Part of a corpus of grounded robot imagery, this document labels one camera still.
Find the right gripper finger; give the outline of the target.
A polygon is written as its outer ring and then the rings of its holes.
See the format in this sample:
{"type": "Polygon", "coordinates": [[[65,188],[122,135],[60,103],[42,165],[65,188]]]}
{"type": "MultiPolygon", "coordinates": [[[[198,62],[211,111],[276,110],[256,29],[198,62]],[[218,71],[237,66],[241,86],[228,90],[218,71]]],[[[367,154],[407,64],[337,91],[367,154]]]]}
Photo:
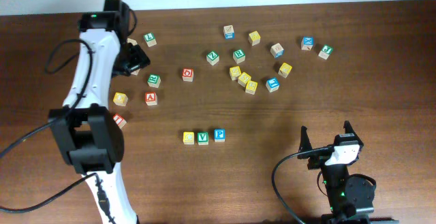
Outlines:
{"type": "Polygon", "coordinates": [[[298,159],[308,159],[313,150],[312,145],[307,134],[307,128],[302,126],[300,129],[300,145],[298,148],[298,159]]]}
{"type": "Polygon", "coordinates": [[[344,138],[354,137],[356,135],[349,121],[344,121],[343,128],[345,130],[344,134],[342,135],[344,138]]]}

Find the blue P block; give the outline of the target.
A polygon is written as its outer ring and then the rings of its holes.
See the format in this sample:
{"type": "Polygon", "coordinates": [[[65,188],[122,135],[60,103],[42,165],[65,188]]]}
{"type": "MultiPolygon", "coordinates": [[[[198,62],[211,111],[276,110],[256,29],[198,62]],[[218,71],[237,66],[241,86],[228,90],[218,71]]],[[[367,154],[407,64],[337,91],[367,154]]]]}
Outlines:
{"type": "Polygon", "coordinates": [[[214,141],[215,142],[225,142],[225,129],[215,129],[214,130],[214,141]]]}

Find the yellow C block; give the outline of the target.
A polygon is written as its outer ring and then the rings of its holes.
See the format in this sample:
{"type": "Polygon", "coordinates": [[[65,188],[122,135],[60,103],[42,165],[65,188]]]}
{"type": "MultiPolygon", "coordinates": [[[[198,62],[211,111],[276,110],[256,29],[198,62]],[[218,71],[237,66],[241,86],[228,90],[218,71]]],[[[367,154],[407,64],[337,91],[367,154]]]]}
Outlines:
{"type": "Polygon", "coordinates": [[[190,145],[195,144],[195,133],[192,131],[183,132],[183,144],[190,145]]]}

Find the green V block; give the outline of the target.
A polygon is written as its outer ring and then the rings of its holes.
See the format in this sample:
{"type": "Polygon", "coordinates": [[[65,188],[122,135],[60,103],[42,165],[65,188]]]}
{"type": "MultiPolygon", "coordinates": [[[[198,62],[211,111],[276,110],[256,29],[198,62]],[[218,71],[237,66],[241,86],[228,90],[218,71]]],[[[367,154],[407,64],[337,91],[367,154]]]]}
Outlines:
{"type": "Polygon", "coordinates": [[[198,144],[208,145],[208,143],[209,143],[208,132],[205,131],[198,132],[198,144]]]}

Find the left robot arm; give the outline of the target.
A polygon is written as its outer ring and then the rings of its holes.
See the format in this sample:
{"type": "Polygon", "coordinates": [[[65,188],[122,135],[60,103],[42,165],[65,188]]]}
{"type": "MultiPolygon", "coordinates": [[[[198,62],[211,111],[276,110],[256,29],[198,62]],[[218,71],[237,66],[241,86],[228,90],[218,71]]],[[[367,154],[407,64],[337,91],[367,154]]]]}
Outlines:
{"type": "Polygon", "coordinates": [[[132,34],[129,6],[106,0],[100,12],[78,22],[80,54],[74,80],[60,109],[48,115],[61,156],[88,184],[103,223],[138,223],[121,173],[124,138],[108,109],[111,79],[150,64],[132,34]]]}

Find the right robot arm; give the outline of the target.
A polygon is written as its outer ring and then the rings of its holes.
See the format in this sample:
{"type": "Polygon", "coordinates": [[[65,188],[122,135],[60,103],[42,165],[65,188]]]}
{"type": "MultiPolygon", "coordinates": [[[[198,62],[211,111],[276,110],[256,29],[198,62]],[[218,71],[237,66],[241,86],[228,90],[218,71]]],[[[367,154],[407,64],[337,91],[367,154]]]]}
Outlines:
{"type": "Polygon", "coordinates": [[[322,148],[313,148],[307,128],[301,127],[299,159],[308,161],[309,170],[319,170],[326,188],[330,214],[321,216],[322,223],[398,223],[389,218],[371,219],[374,213],[376,181],[363,174],[350,174],[348,167],[357,162],[364,143],[349,121],[344,133],[334,137],[334,142],[322,148]]]}

